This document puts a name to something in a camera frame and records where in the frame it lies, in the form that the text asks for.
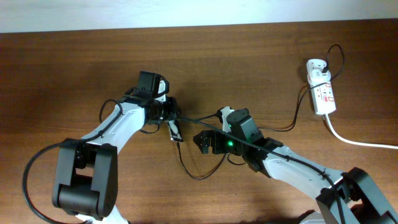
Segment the black Galaxy flip phone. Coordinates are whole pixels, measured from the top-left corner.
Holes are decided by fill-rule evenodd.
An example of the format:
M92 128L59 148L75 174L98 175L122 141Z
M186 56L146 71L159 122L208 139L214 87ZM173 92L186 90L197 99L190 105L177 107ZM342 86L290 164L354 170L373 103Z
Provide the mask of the black Galaxy flip phone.
M179 122L172 120L168 122L170 140L175 142L183 142L183 136L180 129Z

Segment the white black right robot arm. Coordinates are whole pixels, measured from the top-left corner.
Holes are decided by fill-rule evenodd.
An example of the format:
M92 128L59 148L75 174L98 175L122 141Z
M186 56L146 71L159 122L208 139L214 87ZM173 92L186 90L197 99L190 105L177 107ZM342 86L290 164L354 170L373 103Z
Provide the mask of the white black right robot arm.
M255 134L202 131L193 138L202 153L241 156L255 172L281 180L314 199L325 223L397 223L397 212L364 170L330 169Z

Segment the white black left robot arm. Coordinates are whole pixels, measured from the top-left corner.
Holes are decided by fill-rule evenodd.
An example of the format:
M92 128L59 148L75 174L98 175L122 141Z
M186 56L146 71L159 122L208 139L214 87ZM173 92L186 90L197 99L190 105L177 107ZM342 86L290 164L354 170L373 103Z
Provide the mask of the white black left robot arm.
M180 113L173 97L117 101L114 111L81 139L60 146L52 203L90 223L127 223L115 206L118 154L147 124L174 120Z

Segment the white USB charger adapter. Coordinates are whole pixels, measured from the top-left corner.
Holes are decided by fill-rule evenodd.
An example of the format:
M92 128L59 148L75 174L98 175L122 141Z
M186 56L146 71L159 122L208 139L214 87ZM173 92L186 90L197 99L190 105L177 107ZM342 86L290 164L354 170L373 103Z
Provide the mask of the white USB charger adapter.
M310 85L317 85L328 82L331 73L327 67L327 62L322 59L310 59L307 64L307 80Z

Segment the white power strip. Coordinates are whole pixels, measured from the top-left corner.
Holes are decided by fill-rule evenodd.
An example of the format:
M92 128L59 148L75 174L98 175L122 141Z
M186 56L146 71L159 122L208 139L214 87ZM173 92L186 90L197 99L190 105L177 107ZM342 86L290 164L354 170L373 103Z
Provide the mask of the white power strip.
M318 83L309 80L308 82L311 88L315 114L324 115L334 112L336 110L336 103L331 81Z

